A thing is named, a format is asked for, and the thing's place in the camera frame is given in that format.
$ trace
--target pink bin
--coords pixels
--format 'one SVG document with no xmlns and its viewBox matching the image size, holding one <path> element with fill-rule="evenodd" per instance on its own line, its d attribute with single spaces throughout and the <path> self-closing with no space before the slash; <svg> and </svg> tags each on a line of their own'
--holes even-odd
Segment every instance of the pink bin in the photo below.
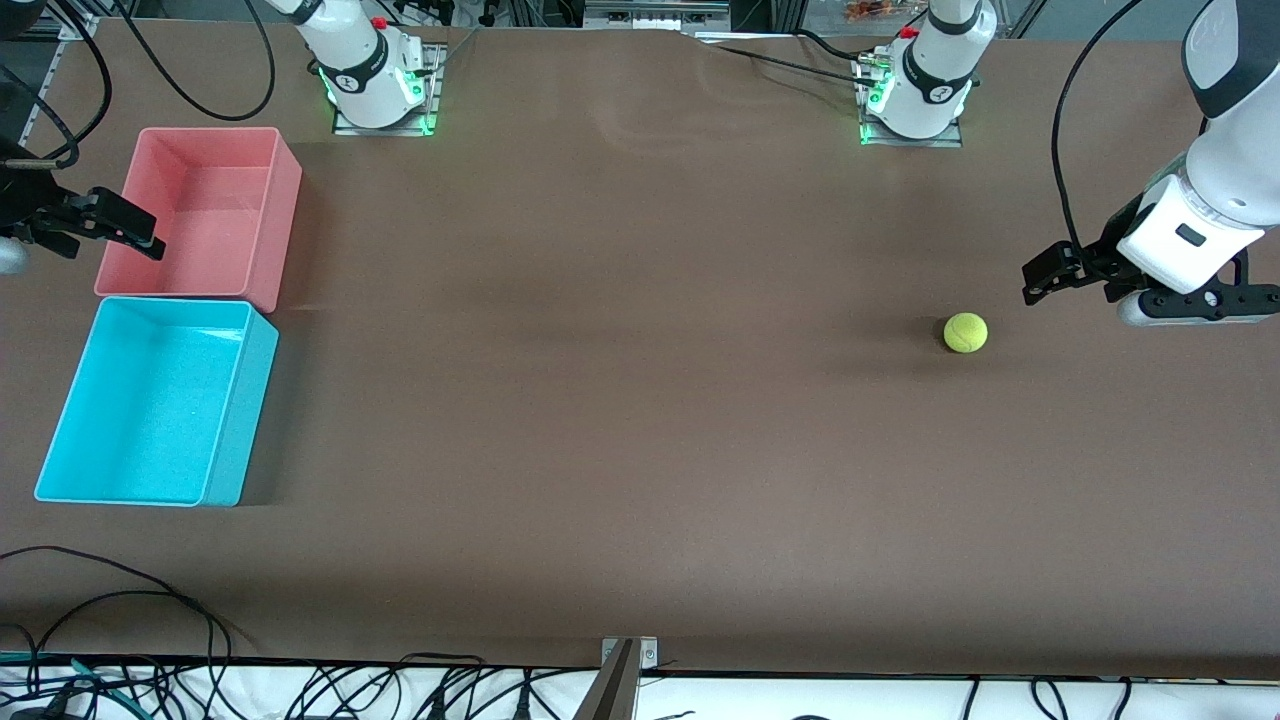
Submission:
<svg viewBox="0 0 1280 720">
<path fill-rule="evenodd" d="M 155 215 L 164 260 L 109 242 L 93 292 L 275 310 L 301 182 L 275 128 L 143 129 L 122 195 Z"/>
</svg>

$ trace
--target plastic storage bin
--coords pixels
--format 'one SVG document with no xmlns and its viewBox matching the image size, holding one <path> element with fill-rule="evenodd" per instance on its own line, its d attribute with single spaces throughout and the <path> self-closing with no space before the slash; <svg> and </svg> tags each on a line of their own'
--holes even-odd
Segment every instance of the plastic storage bin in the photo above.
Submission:
<svg viewBox="0 0 1280 720">
<path fill-rule="evenodd" d="M 122 195 L 156 218 L 156 263 L 108 243 L 100 296 L 227 297 L 275 310 L 302 168 L 275 128 L 146 128 Z"/>
<path fill-rule="evenodd" d="M 278 338 L 248 302 L 108 297 L 36 500 L 239 502 Z"/>
</svg>

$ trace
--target black cable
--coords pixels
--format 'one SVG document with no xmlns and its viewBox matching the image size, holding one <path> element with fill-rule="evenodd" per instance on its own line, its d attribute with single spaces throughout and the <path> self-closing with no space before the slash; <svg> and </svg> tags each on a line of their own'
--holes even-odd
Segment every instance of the black cable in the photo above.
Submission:
<svg viewBox="0 0 1280 720">
<path fill-rule="evenodd" d="M 124 597 L 124 596 L 163 596 L 163 597 L 172 597 L 173 600 L 178 601 L 179 603 L 182 603 L 183 606 L 186 606 L 191 611 L 193 611 L 197 615 L 202 616 L 205 619 L 205 625 L 207 626 L 207 630 L 209 630 L 209 634 L 207 634 L 207 638 L 206 638 L 206 643 L 205 643 L 205 657 L 206 657 L 206 661 L 207 661 L 209 680 L 210 680 L 210 684 L 211 684 L 211 689 L 210 689 L 210 694 L 209 694 L 209 701 L 205 703 L 204 717 L 207 719 L 210 716 L 210 710 L 212 708 L 214 698 L 219 694 L 219 687 L 221 684 L 223 676 L 225 676 L 225 674 L 227 674 L 227 667 L 230 665 L 230 660 L 232 660 L 232 635 L 230 635 L 230 632 L 227 629 L 225 623 L 223 623 L 216 615 L 214 615 L 212 612 L 210 612 L 209 610 L 206 610 L 200 603 L 200 601 L 197 601 L 196 598 L 193 598 L 191 596 L 187 596 L 187 594 L 183 594 L 183 593 L 178 592 L 177 588 L 174 588 L 169 583 L 161 580 L 160 578 L 157 578 L 155 575 L 151 575 L 148 573 L 143 573 L 142 570 L 137 570 L 134 568 L 129 568 L 128 565 L 124 565 L 123 562 L 118 562 L 115 560 L 111 560 L 111 559 L 108 559 L 108 557 L 102 557 L 100 555 L 93 555 L 91 552 L 83 552 L 83 551 L 79 551 L 79 550 L 72 550 L 69 547 L 63 547 L 63 546 L 56 546 L 56 544 L 37 544 L 37 546 L 22 547 L 22 548 L 18 548 L 18 550 L 12 550 L 12 551 L 5 552 L 5 553 L 0 553 L 0 561 L 9 560 L 9 559 L 17 557 L 19 555 L 26 555 L 26 553 L 29 553 L 29 552 L 37 552 L 37 551 L 58 552 L 58 553 L 61 553 L 61 555 L 69 555 L 72 557 L 79 557 L 79 559 L 83 559 L 83 560 L 92 560 L 95 562 L 99 562 L 99 564 L 102 564 L 102 565 L 108 565 L 110 568 L 115 568 L 115 569 L 118 569 L 118 570 L 120 570 L 123 573 L 128 573 L 128 574 L 131 574 L 131 575 L 133 575 L 136 578 L 145 579 L 145 580 L 147 580 L 147 582 L 150 582 L 150 583 L 152 583 L 155 585 L 159 585 L 164 591 L 164 592 L 159 592 L 159 591 L 119 591 L 119 592 L 114 592 L 114 593 L 100 594 L 100 596 L 97 596 L 95 598 L 91 598 L 91 600 L 88 600 L 86 602 L 82 602 L 81 605 L 76 606 L 74 609 L 72 609 L 70 611 L 68 611 L 67 614 L 64 614 L 56 621 L 54 621 L 54 624 L 47 630 L 45 630 L 45 634 L 41 635 L 40 642 L 36 643 L 36 650 L 37 651 L 44 651 L 45 650 L 45 647 L 47 646 L 49 641 L 52 638 L 54 632 L 56 632 L 58 628 L 60 628 L 64 623 L 67 623 L 68 620 L 70 620 L 70 618 L 73 618 L 76 614 L 81 612 L 82 610 L 84 610 L 84 609 L 87 609 L 87 607 L 90 607 L 90 606 L 92 606 L 92 605 L 95 605 L 97 602 L 102 602 L 105 600 L 110 600 L 110 598 L 114 598 L 114 597 Z M 216 674 L 214 673 L 214 644 L 215 644 L 215 641 L 214 641 L 214 638 L 215 638 L 214 629 L 215 628 L 221 634 L 223 643 L 224 643 L 224 647 L 227 650 L 227 652 L 225 652 L 225 655 L 223 657 L 223 661 L 221 661 L 221 667 L 220 667 L 220 670 Z"/>
<path fill-rule="evenodd" d="M 1044 707 L 1044 703 L 1041 702 L 1038 692 L 1041 683 L 1048 684 L 1048 689 L 1053 691 L 1053 698 L 1057 700 L 1057 708 L 1062 712 L 1061 716 L 1050 712 L 1050 710 Z M 1053 680 L 1046 680 L 1044 678 L 1033 678 L 1030 688 L 1032 688 L 1032 700 L 1036 701 L 1036 707 L 1039 708 L 1039 711 L 1044 715 L 1047 720 L 1070 720 L 1066 716 L 1066 703 L 1062 702 L 1062 693 L 1057 692 L 1057 685 L 1053 684 Z"/>
<path fill-rule="evenodd" d="M 453 675 L 453 670 L 454 667 L 449 667 L 444 671 L 444 675 L 440 676 L 440 682 L 435 684 L 435 689 L 428 693 L 426 700 L 422 701 L 422 705 L 417 706 L 417 710 L 413 711 L 410 720 L 419 720 L 422 714 L 426 712 L 429 706 L 431 707 L 433 714 L 443 716 L 443 710 L 440 708 L 444 706 L 444 691 L 448 687 L 449 678 Z M 466 671 L 463 670 L 460 673 L 460 676 L 465 674 Z"/>
<path fill-rule="evenodd" d="M 301 703 L 306 701 L 307 691 L 311 689 L 312 683 L 316 683 L 319 680 L 320 680 L 320 666 L 316 665 L 315 670 L 311 671 L 311 676 L 307 678 L 307 682 L 302 683 L 302 689 L 298 692 L 297 697 L 294 697 L 293 702 L 291 702 L 289 706 L 284 708 L 284 720 L 289 720 L 289 717 L 293 715 L 293 706 L 296 705 L 301 706 Z"/>
<path fill-rule="evenodd" d="M 851 82 L 854 85 L 865 85 L 865 86 L 876 85 L 876 81 L 873 81 L 870 78 L 860 78 L 860 77 L 854 77 L 854 76 L 847 76 L 847 74 L 841 74 L 841 73 L 833 73 L 831 70 L 823 70 L 823 69 L 819 69 L 819 68 L 810 68 L 809 65 L 801 65 L 799 63 L 792 63 L 790 60 L 780 60 L 778 58 L 769 58 L 768 55 L 760 55 L 759 53 L 751 53 L 749 50 L 739 50 L 737 47 L 726 47 L 724 45 L 716 45 L 716 47 L 719 47 L 721 50 L 723 50 L 726 53 L 732 53 L 735 55 L 742 55 L 744 58 L 753 58 L 755 60 L 763 60 L 765 63 L 773 63 L 774 65 L 782 65 L 783 68 L 792 68 L 792 69 L 796 69 L 796 70 L 803 70 L 803 72 L 806 72 L 806 73 L 813 73 L 815 76 L 823 76 L 823 77 L 842 79 L 845 82 Z"/>
<path fill-rule="evenodd" d="M 417 0 L 397 0 L 396 6 L 399 8 L 402 5 L 403 6 L 413 8 L 419 13 L 422 13 L 424 15 L 434 19 L 435 22 L 440 23 L 442 26 L 444 24 L 444 20 L 440 19 L 440 14 L 436 13 L 434 8 L 428 8 L 426 5 L 424 5 L 422 3 L 420 3 Z"/>
<path fill-rule="evenodd" d="M 557 715 L 554 710 L 552 710 L 552 706 L 547 705 L 547 701 L 543 700 L 543 696 L 538 693 L 538 688 L 535 688 L 532 683 L 529 683 L 529 692 L 530 694 L 534 696 L 534 702 L 543 706 L 543 710 L 545 710 L 547 714 L 552 716 L 552 720 L 561 720 L 561 716 Z"/>
<path fill-rule="evenodd" d="M 84 23 L 81 20 L 79 13 L 76 12 L 76 8 L 73 8 L 67 0 L 54 0 L 54 4 L 63 10 L 67 15 L 67 22 L 69 22 L 76 28 L 76 32 L 79 33 L 81 38 L 84 40 L 84 45 L 88 46 L 90 54 L 93 55 L 93 63 L 97 65 L 97 73 L 102 78 L 102 100 L 99 101 L 97 110 L 93 113 L 90 122 L 78 133 L 76 133 L 76 142 L 78 143 L 88 137 L 91 132 L 97 129 L 97 126 L 101 124 L 102 118 L 106 117 L 106 111 L 111 106 L 111 70 L 108 69 L 106 58 L 102 56 L 102 50 L 99 49 L 97 41 L 93 40 L 88 28 L 84 27 Z M 51 160 L 69 150 L 70 145 L 63 143 L 63 146 L 58 150 L 45 155 L 45 159 Z"/>
<path fill-rule="evenodd" d="M 1084 44 L 1084 50 L 1082 50 L 1080 55 L 1075 59 L 1075 63 L 1071 65 L 1071 72 L 1066 74 L 1066 82 L 1062 83 L 1062 92 L 1057 97 L 1057 108 L 1053 109 L 1053 129 L 1050 136 L 1050 159 L 1053 163 L 1053 182 L 1057 184 L 1057 195 L 1062 202 L 1062 219 L 1066 222 L 1066 234 L 1071 241 L 1071 249 L 1084 264 L 1084 268 L 1087 268 L 1094 277 L 1103 279 L 1114 279 L 1114 275 L 1096 268 L 1093 261 L 1084 255 L 1084 249 L 1080 246 L 1080 236 L 1075 229 L 1075 218 L 1071 217 L 1071 199 L 1066 192 L 1066 181 L 1062 178 L 1062 159 L 1059 154 L 1059 136 L 1062 129 L 1062 108 L 1066 105 L 1066 95 L 1071 91 L 1071 83 L 1075 82 L 1075 76 L 1080 72 L 1080 67 L 1084 64 L 1085 58 L 1088 58 L 1089 53 L 1093 51 L 1093 46 L 1102 40 L 1102 36 L 1106 35 L 1112 26 L 1128 15 L 1129 10 L 1137 8 L 1142 1 L 1143 0 L 1129 0 L 1124 8 L 1120 8 L 1116 14 L 1111 15 L 1107 22 L 1102 23 L 1102 27 L 1100 27 L 1098 31 L 1093 33 L 1093 37 Z"/>
<path fill-rule="evenodd" d="M 577 19 L 577 13 L 573 12 L 573 6 L 568 4 L 568 0 L 556 0 L 556 5 L 561 9 L 561 18 L 564 19 L 564 24 L 568 27 L 582 27 Z"/>
<path fill-rule="evenodd" d="M 27 643 L 28 664 L 27 664 L 27 692 L 40 688 L 40 664 L 37 662 L 36 638 L 31 637 L 31 632 L 27 628 L 17 623 L 0 623 L 0 628 L 9 628 L 10 630 L 18 630 L 22 639 Z"/>
<path fill-rule="evenodd" d="M 588 670 L 579 670 L 576 667 L 563 667 L 563 669 L 559 669 L 559 670 L 550 670 L 548 673 L 543 673 L 541 675 L 531 678 L 529 682 L 530 683 L 536 683 L 538 680 L 545 680 L 547 678 L 554 678 L 556 675 L 564 675 L 567 673 L 588 673 Z M 525 682 L 521 680 L 521 682 L 516 683 L 515 685 L 511 685 L 509 688 L 507 688 L 507 689 L 499 692 L 498 694 L 490 697 L 485 702 L 480 703 L 480 706 L 476 707 L 474 712 L 468 712 L 467 715 L 465 715 L 463 720 L 472 720 L 472 717 L 476 717 L 476 716 L 481 715 L 485 710 L 489 708 L 489 706 L 492 706 L 493 703 L 498 702 L 503 697 L 506 697 L 506 696 L 508 696 L 508 694 L 518 691 L 524 685 L 525 685 Z"/>
<path fill-rule="evenodd" d="M 142 678 L 142 679 L 140 679 L 138 684 L 150 685 L 151 687 L 150 693 L 154 693 L 156 696 L 156 710 L 155 710 L 155 712 L 160 712 L 161 715 L 164 715 L 165 720 L 174 720 L 173 714 L 169 712 L 168 703 L 170 701 L 177 701 L 177 698 L 173 694 L 173 688 L 169 687 L 169 680 L 175 674 L 170 675 L 164 669 L 164 666 L 160 665 L 159 661 L 156 661 L 154 657 L 147 656 L 147 655 L 129 655 L 129 656 L 124 656 L 124 657 L 136 657 L 136 659 L 140 659 L 140 660 L 147 662 L 148 665 L 151 665 L 151 667 L 152 667 L 152 676 L 151 678 Z M 122 671 L 122 674 L 124 674 L 125 678 L 132 678 L 128 667 L 124 664 L 120 665 L 120 671 Z M 129 692 L 134 693 L 133 685 L 129 687 Z M 134 697 L 134 700 L 141 706 L 142 705 L 142 698 L 145 698 L 145 697 L 147 697 L 147 693 L 138 694 L 138 696 Z M 182 702 L 177 701 L 177 706 L 178 706 L 178 716 L 182 720 L 187 720 L 187 710 L 182 706 Z"/>
<path fill-rule="evenodd" d="M 31 97 L 31 100 L 36 104 L 36 106 L 40 108 L 40 111 L 44 113 L 45 117 L 49 118 L 51 123 L 54 123 L 54 127 L 58 128 L 58 132 L 63 133 L 63 140 L 65 140 L 64 147 L 68 147 L 70 154 L 61 160 L 55 160 L 54 167 L 61 170 L 74 165 L 77 160 L 79 160 L 79 142 L 76 140 L 76 136 L 72 135 L 72 131 L 67 127 L 67 123 L 64 123 L 63 119 L 58 117 L 58 113 L 55 113 L 54 109 L 49 106 L 49 102 L 45 102 L 45 99 L 40 96 L 40 92 L 36 88 L 23 82 L 23 79 L 17 74 L 14 74 L 14 72 L 10 70 L 9 67 L 5 65 L 4 63 L 0 63 L 0 73 L 4 73 L 4 77 L 6 77 L 9 82 L 17 85 L 23 92 L 26 92 L 27 96 Z"/>
<path fill-rule="evenodd" d="M 818 35 L 818 33 L 815 33 L 813 31 L 809 31 L 809 29 L 805 29 L 805 28 L 800 28 L 800 29 L 797 29 L 795 32 L 795 35 L 797 37 L 808 37 L 809 40 L 814 41 L 814 44 L 818 47 L 822 47 L 823 51 L 826 51 L 829 55 L 835 55 L 835 56 L 837 56 L 837 58 L 840 58 L 842 60 L 854 60 L 854 61 L 858 60 L 858 53 L 845 53 L 844 50 L 840 50 L 838 47 L 832 46 L 829 42 L 827 42 L 826 40 L 823 40 L 820 35 Z"/>
<path fill-rule="evenodd" d="M 978 684 L 982 683 L 979 675 L 973 676 L 973 685 L 969 688 L 969 696 L 964 698 L 964 712 L 960 714 L 960 720 L 969 720 L 969 715 L 973 714 L 973 701 L 978 700 Z"/>
<path fill-rule="evenodd" d="M 511 720 L 532 720 L 534 716 L 529 712 L 529 696 L 534 689 L 534 671 L 525 667 L 525 682 L 520 685 L 520 697 L 516 700 L 516 712 L 512 714 Z M 467 714 L 463 717 L 471 716 L 471 707 L 467 707 Z"/>
<path fill-rule="evenodd" d="M 308 680 L 308 682 L 307 682 L 307 685 L 303 685 L 303 688 L 302 688 L 302 693 L 300 694 L 300 697 L 301 697 L 301 698 L 302 698 L 302 700 L 303 700 L 305 702 L 302 702 L 302 705 L 301 705 L 301 706 L 298 707 L 298 717 L 300 717 L 300 719 L 301 719 L 301 717 L 305 717 L 305 716 L 306 716 L 306 714 L 307 714 L 307 710 L 310 710 L 310 708 L 311 708 L 311 706 L 312 706 L 312 705 L 315 705 L 315 703 L 316 703 L 316 702 L 317 702 L 317 701 L 319 701 L 319 700 L 320 700 L 321 697 L 324 697 L 324 696 L 325 696 L 325 693 L 328 693 L 329 691 L 333 691 L 333 692 L 334 692 L 334 694 L 335 694 L 335 696 L 338 697 L 338 701 L 339 701 L 339 702 L 343 702 L 343 701 L 344 701 L 344 698 L 342 697 L 342 693 L 340 693 L 340 692 L 338 692 L 338 685 L 337 685 L 337 683 L 338 683 L 338 682 L 340 682 L 340 680 L 344 680 L 344 679 L 347 679 L 347 678 L 349 678 L 349 676 L 352 676 L 352 675 L 355 675 L 355 674 L 356 674 L 356 673 L 358 673 L 358 671 L 360 671 L 360 667 L 347 667 L 347 669 L 346 669 L 346 670 L 343 671 L 343 674 L 340 674 L 340 675 L 339 675 L 338 678 L 333 678 L 332 675 L 329 675 L 329 673 L 328 673 L 328 671 L 325 671 L 325 670 L 324 670 L 323 667 L 319 667 L 319 666 L 317 666 L 317 667 L 316 667 L 316 674 L 314 674 L 314 675 L 312 675 L 312 678 L 315 678 L 316 683 L 312 683 L 312 682 L 310 682 L 310 680 Z M 306 693 L 307 693 L 307 691 L 308 691 L 308 689 L 311 689 L 312 687 L 316 687 L 316 684 L 319 683 L 319 678 L 320 678 L 320 676 L 323 676 L 323 678 L 325 678 L 325 679 L 328 679 L 328 680 L 329 680 L 328 685 L 326 685 L 326 687 L 325 687 L 324 689 L 321 689 L 320 692 L 317 692 L 317 693 L 316 693 L 316 696 L 315 696 L 315 697 L 312 697 L 311 700 L 306 700 Z M 284 717 L 285 717 L 285 720 L 289 720 L 289 715 L 288 715 L 288 714 L 285 714 L 285 716 L 284 716 Z"/>
<path fill-rule="evenodd" d="M 1129 707 L 1129 697 L 1133 694 L 1133 680 L 1130 678 L 1120 678 L 1124 683 L 1124 692 L 1120 694 L 1120 703 L 1116 705 L 1116 711 L 1111 714 L 1111 720 L 1120 720 L 1124 716 L 1124 708 Z"/>
<path fill-rule="evenodd" d="M 188 95 L 187 91 L 183 90 L 180 85 L 178 85 L 178 81 L 173 79 L 173 76 L 169 74 L 169 70 L 164 67 L 164 63 L 161 63 L 160 58 L 156 56 L 155 51 L 151 49 L 151 45 L 147 42 L 145 37 L 142 37 L 142 33 L 138 31 L 138 26 L 134 24 L 133 22 L 133 17 L 129 15 L 129 13 L 124 9 L 124 5 L 120 4 L 120 0 L 111 0 L 111 4 L 115 6 L 116 12 L 120 13 L 120 18 L 124 20 L 124 24 L 128 26 L 129 32 L 133 35 L 133 38 L 138 41 L 138 46 L 142 47 L 143 53 L 146 53 L 147 59 L 151 60 L 151 64 L 160 73 L 160 77 L 163 77 L 164 81 L 169 83 L 169 87 L 172 87 L 174 92 L 177 92 L 192 108 L 200 110 L 205 115 L 209 115 L 210 118 L 214 118 L 216 120 L 239 122 L 239 120 L 247 120 L 253 115 L 257 115 L 259 113 L 262 111 L 262 108 L 266 108 L 266 104 L 271 101 L 271 95 L 275 92 L 275 53 L 271 50 L 271 40 L 266 36 L 266 28 L 262 27 L 262 18 L 257 17 L 257 9 L 253 8 L 252 0 L 244 0 L 244 6 L 248 8 L 248 14 L 250 17 L 253 18 L 253 24 L 257 27 L 257 33 L 262 38 L 262 47 L 266 50 L 266 68 L 268 68 L 266 92 L 262 94 L 262 100 L 252 110 L 247 113 L 241 113 L 238 115 L 228 115 L 210 110 L 209 108 L 201 105 L 195 97 Z"/>
<path fill-rule="evenodd" d="M 189 673 L 192 670 L 200 670 L 200 667 L 188 667 L 183 673 Z M 187 684 L 182 682 L 182 673 L 174 674 L 173 675 L 173 680 L 174 680 L 174 683 L 178 684 L 178 689 L 180 689 L 182 692 L 187 693 L 187 696 L 191 697 L 191 700 L 196 701 L 197 705 L 206 702 L 207 698 L 206 700 L 201 700 L 201 697 L 198 694 L 196 694 L 196 691 L 188 688 Z M 234 715 L 238 720 L 250 720 L 250 717 L 247 715 L 244 715 L 243 712 L 241 712 L 234 705 L 230 703 L 229 700 L 227 700 L 227 696 L 223 694 L 221 688 L 214 688 L 212 691 L 210 691 L 210 697 L 216 697 L 218 700 L 223 701 L 223 705 L 227 706 L 227 710 L 230 710 L 232 715 Z"/>
<path fill-rule="evenodd" d="M 393 26 L 404 24 L 404 19 L 401 15 L 396 14 L 394 10 L 388 8 L 384 0 L 374 0 L 374 3 L 378 3 L 378 6 L 381 8 L 384 13 L 387 13 L 387 19 L 390 20 Z"/>
<path fill-rule="evenodd" d="M 326 670 L 321 670 L 321 673 L 324 673 L 325 676 L 329 675 Z M 349 712 L 353 716 L 358 716 L 358 714 L 366 712 L 370 707 L 372 707 L 375 702 L 378 702 L 378 698 L 383 697 L 383 693 L 387 692 L 387 688 L 390 687 L 393 678 L 396 679 L 398 685 L 399 678 L 397 676 L 397 673 L 399 673 L 398 667 L 388 667 L 381 673 L 378 673 L 369 680 L 366 680 L 365 684 L 356 688 L 356 691 L 353 691 L 347 697 L 342 696 L 342 693 L 338 691 L 337 682 L 333 682 L 332 683 L 333 694 L 338 696 L 338 706 L 333 710 L 333 712 L 329 714 L 326 720 L 337 720 L 338 715 L 343 711 Z M 369 702 L 366 702 L 362 707 L 355 707 L 353 703 L 356 698 L 358 698 L 361 694 L 365 693 L 365 691 L 367 691 L 374 685 L 378 685 L 378 692 L 374 693 L 374 697 L 370 698 Z M 396 710 L 389 715 L 389 717 L 396 717 L 396 715 L 399 712 L 399 702 L 401 702 L 399 700 L 396 701 Z"/>
<path fill-rule="evenodd" d="M 465 687 L 461 691 L 458 691 L 458 694 L 453 696 L 452 700 L 449 700 L 448 702 L 445 702 L 444 703 L 444 710 L 448 711 L 451 707 L 453 707 L 453 705 L 456 702 L 458 702 L 460 700 L 462 700 L 462 696 L 467 694 L 467 691 L 471 691 L 472 697 L 474 697 L 476 687 L 481 682 L 488 680 L 489 678 L 492 678 L 492 676 L 494 676 L 494 675 L 497 675 L 497 674 L 499 674 L 502 671 L 503 671 L 502 667 L 494 667 L 494 669 L 489 670 L 488 673 L 481 673 L 480 670 L 476 670 L 475 671 L 475 674 L 476 674 L 475 679 L 472 679 L 471 683 L 467 684 L 467 687 Z M 470 717 L 470 716 L 471 716 L 470 712 L 467 712 L 466 715 L 463 715 L 463 717 Z"/>
</svg>

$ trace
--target white floor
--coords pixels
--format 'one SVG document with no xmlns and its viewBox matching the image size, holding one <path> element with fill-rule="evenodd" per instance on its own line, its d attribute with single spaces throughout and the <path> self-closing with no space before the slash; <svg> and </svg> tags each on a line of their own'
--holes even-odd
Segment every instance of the white floor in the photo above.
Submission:
<svg viewBox="0 0 1280 720">
<path fill-rule="evenodd" d="M 116 675 L 108 669 L 99 669 L 108 679 Z M 54 678 L 68 678 L 74 673 L 46 669 L 46 682 Z M 145 673 L 140 670 L 138 676 Z M 378 697 L 367 710 L 357 714 L 358 720 L 408 720 L 439 683 L 443 669 L 421 667 L 401 673 L 403 696 L 398 698 L 394 683 Z M 378 669 L 362 669 L 338 683 L 344 694 L 349 694 L 378 675 Z M 298 696 L 303 684 L 312 676 L 310 667 L 230 667 L 221 682 L 223 693 L 236 708 L 248 720 L 283 720 L 285 711 Z M 562 719 L 573 716 L 579 702 L 594 676 L 593 671 L 572 673 L 536 680 L 539 694 Z M 0 682 L 17 683 L 24 679 L 22 667 L 0 667 Z M 499 692 L 520 684 L 520 670 L 504 670 L 479 684 L 474 706 L 493 698 Z M 192 670 L 183 675 L 184 684 L 200 698 L 206 698 L 210 688 L 207 669 Z M 801 680 L 801 679 L 710 679 L 710 678 L 666 678 L 644 679 L 639 693 L 636 720 L 658 720 L 691 712 L 690 720 L 713 719 L 760 719 L 791 720 L 804 715 L 817 715 L 829 720 L 959 720 L 965 696 L 969 692 L 966 680 L 919 680 L 919 679 L 877 679 L 877 680 Z M 1123 687 L 1119 683 L 1057 683 L 1073 720 L 1107 720 L 1112 716 L 1120 700 Z M 9 692 L 20 688 L 6 687 Z M 360 697 L 349 698 L 353 706 L 364 706 L 374 698 L 371 688 Z M 1046 685 L 1041 685 L 1044 702 L 1056 708 Z M 151 712 L 155 702 L 142 698 L 143 710 Z M 184 697 L 188 716 L 200 719 L 201 703 Z M 462 720 L 466 716 L 468 698 L 460 694 L 451 707 L 448 717 Z M 474 715 L 481 720 L 509 720 L 516 708 L 517 693 L 507 693 L 503 698 Z M 27 706 L 41 707 L 40 703 Z M 338 700 L 332 692 L 305 711 L 308 719 L 325 719 L 337 707 Z M 86 710 L 87 698 L 72 702 L 69 712 L 79 715 Z M 20 706 L 14 705 L 0 710 L 0 720 Z M 536 702 L 531 706 L 535 720 L 550 719 Z M 215 702 L 212 717 L 234 720 L 221 702 Z M 123 707 L 114 703 L 100 703 L 99 716 L 102 720 L 133 720 Z M 300 717 L 294 706 L 291 717 Z M 349 719 L 349 715 L 338 715 Z M 983 682 L 972 720 L 1046 720 L 1030 700 L 1029 683 L 1024 680 Z M 1133 697 L 1124 712 L 1124 720 L 1272 720 L 1280 717 L 1280 687 L 1272 685 L 1219 685 L 1189 683 L 1137 683 Z"/>
</svg>

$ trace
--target brown tabletop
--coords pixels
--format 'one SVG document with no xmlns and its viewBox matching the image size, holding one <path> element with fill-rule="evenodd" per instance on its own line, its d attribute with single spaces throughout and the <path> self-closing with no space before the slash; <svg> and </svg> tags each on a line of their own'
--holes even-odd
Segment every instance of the brown tabletop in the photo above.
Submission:
<svg viewBox="0 0 1280 720">
<path fill-rule="evenodd" d="M 216 109 L 261 94 L 251 26 L 145 29 Z M 143 127 L 218 124 L 122 26 L 99 37 L 116 96 L 59 176 L 79 190 L 119 187 Z M 0 548 L 155 573 L 243 655 L 589 664 L 635 633 L 677 667 L 1276 675 L 1280 325 L 1019 295 L 1064 237 L 1048 131 L 1079 46 L 997 42 L 965 147 L 920 150 L 860 146 L 838 82 L 669 32 L 481 31 L 438 136 L 338 138 L 300 36 L 271 38 L 255 122 L 305 179 L 246 505 L 32 500 L 97 305 L 87 243 L 0 281 Z M 70 49 L 50 101 L 78 127 L 97 97 Z M 1097 51 L 1064 133 L 1087 236 L 1198 120 L 1175 45 Z M 1280 278 L 1280 245 L 1254 272 Z M 932 336 L 959 310 L 991 324 L 977 355 Z M 0 615 L 120 587 L 26 557 Z M 133 598 L 52 647 L 202 641 Z"/>
</svg>

